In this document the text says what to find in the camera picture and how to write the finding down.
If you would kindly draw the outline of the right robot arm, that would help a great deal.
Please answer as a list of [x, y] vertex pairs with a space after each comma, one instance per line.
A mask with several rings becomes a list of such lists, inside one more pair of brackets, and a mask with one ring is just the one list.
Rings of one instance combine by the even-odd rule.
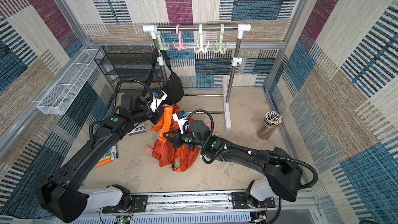
[[201, 158], [205, 164], [231, 162], [261, 173], [264, 177], [249, 183], [241, 201], [248, 207], [260, 208], [266, 206], [265, 199], [277, 196], [278, 209], [271, 219], [267, 214], [256, 217], [252, 221], [254, 224], [273, 224], [281, 214], [283, 200], [294, 202], [299, 190], [317, 183], [316, 169], [293, 159], [282, 148], [258, 150], [234, 144], [214, 134], [214, 119], [209, 112], [195, 110], [195, 113], [207, 115], [210, 125], [203, 120], [191, 120], [192, 114], [166, 107], [161, 117], [159, 140], [187, 152], [181, 159], [181, 167]]

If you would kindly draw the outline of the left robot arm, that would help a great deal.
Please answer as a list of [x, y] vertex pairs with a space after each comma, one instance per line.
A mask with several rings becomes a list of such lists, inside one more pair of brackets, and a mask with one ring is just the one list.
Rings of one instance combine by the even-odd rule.
[[34, 188], [20, 196], [7, 210], [7, 215], [17, 218], [17, 204], [34, 194], [47, 217], [56, 217], [71, 223], [95, 203], [94, 193], [84, 193], [80, 187], [97, 165], [99, 160], [137, 125], [150, 120], [156, 124], [160, 120], [162, 104], [169, 96], [163, 90], [151, 91], [147, 85], [140, 96], [122, 96], [121, 105], [114, 106], [112, 113], [104, 120], [95, 121], [89, 126], [89, 140], [64, 166], [50, 176], [37, 178]]

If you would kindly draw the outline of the pink sling bag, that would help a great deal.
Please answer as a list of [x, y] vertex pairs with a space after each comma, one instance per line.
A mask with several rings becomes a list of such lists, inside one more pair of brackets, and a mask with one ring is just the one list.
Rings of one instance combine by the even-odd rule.
[[[206, 122], [205, 125], [208, 126], [209, 128], [211, 128], [211, 124], [209, 122]], [[154, 147], [152, 145], [146, 145], [144, 152], [148, 155], [151, 155], [153, 150], [154, 150]]]

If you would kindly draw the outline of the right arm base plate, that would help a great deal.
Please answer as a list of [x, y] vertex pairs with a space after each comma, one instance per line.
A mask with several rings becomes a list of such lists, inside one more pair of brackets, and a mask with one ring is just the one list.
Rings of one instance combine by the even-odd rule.
[[242, 191], [235, 191], [228, 195], [228, 200], [232, 202], [234, 209], [245, 209], [245, 208], [275, 208], [276, 203], [274, 198], [266, 198], [260, 202], [256, 199], [246, 197]]

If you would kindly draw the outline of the orange sling bag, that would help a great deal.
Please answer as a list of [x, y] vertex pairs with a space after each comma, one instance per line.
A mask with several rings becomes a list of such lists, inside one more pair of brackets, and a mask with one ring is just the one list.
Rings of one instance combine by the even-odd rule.
[[175, 165], [176, 161], [179, 161], [179, 167], [172, 167], [172, 169], [176, 172], [184, 172], [193, 165], [201, 149], [197, 147], [194, 150], [191, 150], [187, 146], [174, 148], [166, 147], [164, 145], [162, 140], [164, 138], [163, 133], [172, 130], [179, 130], [178, 123], [174, 121], [172, 117], [172, 115], [177, 112], [180, 112], [178, 105], [165, 105], [164, 113], [159, 122], [152, 126], [152, 131], [158, 132], [159, 137], [153, 145], [154, 150], [151, 155], [159, 161], [160, 167], [172, 166]]

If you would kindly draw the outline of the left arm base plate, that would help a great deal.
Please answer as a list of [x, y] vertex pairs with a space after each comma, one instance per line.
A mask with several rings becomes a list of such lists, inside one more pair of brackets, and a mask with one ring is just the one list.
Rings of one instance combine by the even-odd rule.
[[123, 197], [121, 203], [116, 206], [108, 206], [102, 208], [102, 214], [132, 214], [143, 213], [146, 210], [148, 196], [132, 195]]

